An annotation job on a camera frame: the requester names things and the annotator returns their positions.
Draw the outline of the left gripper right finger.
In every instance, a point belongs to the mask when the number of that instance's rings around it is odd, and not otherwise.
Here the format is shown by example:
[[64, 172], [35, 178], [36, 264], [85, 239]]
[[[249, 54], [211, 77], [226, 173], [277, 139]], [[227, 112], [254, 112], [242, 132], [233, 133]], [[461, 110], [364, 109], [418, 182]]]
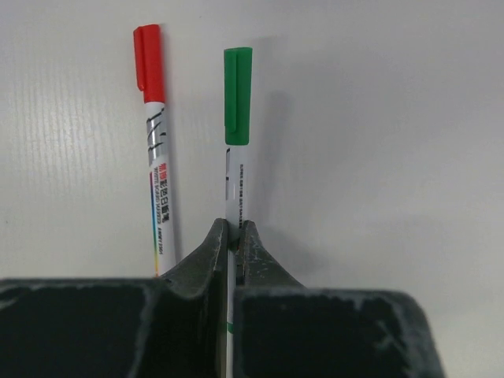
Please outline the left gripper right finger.
[[237, 377], [442, 377], [428, 319], [400, 291], [308, 288], [243, 225], [234, 293]]

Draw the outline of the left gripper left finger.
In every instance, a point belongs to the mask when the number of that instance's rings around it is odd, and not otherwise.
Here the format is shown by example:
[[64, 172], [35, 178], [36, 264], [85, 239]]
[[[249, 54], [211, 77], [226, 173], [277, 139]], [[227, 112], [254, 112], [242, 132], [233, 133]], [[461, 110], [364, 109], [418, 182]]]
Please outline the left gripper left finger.
[[1, 282], [4, 377], [222, 377], [225, 220], [158, 278]]

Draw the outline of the green white pen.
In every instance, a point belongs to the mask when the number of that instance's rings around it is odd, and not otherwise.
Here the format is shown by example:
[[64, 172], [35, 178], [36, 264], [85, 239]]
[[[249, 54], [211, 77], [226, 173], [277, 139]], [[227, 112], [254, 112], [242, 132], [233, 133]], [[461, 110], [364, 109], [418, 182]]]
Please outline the green white pen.
[[237, 255], [240, 232], [246, 214], [247, 146], [226, 149], [225, 219], [228, 222], [227, 315], [226, 315], [226, 376], [233, 376], [233, 295], [237, 286]]

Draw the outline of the green pen cap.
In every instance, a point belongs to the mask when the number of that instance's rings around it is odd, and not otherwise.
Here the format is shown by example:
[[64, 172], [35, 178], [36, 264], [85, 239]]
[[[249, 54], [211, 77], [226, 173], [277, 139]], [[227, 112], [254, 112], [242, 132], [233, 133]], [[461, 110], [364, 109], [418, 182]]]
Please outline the green pen cap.
[[250, 141], [252, 57], [251, 47], [224, 51], [224, 135], [230, 146]]

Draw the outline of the red pen cap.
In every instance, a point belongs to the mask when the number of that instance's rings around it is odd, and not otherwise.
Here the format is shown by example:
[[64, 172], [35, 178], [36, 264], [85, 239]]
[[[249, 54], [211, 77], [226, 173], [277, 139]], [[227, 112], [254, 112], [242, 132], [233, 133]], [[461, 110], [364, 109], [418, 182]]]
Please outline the red pen cap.
[[133, 31], [133, 46], [136, 83], [143, 93], [143, 101], [166, 103], [160, 25], [148, 24], [137, 27]]

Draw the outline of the red white pen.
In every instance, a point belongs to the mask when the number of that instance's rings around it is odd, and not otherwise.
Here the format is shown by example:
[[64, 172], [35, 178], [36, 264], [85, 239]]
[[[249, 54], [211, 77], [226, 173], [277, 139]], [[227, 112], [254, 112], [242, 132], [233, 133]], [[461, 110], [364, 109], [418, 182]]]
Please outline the red white pen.
[[172, 170], [169, 161], [168, 105], [166, 100], [166, 103], [144, 102], [144, 106], [154, 240], [154, 275], [162, 276], [176, 265]]

